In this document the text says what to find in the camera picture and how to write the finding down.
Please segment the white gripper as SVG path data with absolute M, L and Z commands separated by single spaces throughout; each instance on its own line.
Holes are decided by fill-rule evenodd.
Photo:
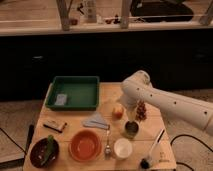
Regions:
M 133 110 L 137 107 L 138 99 L 122 94 L 118 99 L 118 102 L 127 110 Z

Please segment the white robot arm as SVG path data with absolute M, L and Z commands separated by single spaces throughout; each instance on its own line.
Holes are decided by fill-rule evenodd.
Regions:
M 143 70 L 123 80 L 121 90 L 119 102 L 127 110 L 130 120 L 137 103 L 144 101 L 213 136 L 213 103 L 153 88 L 150 76 Z

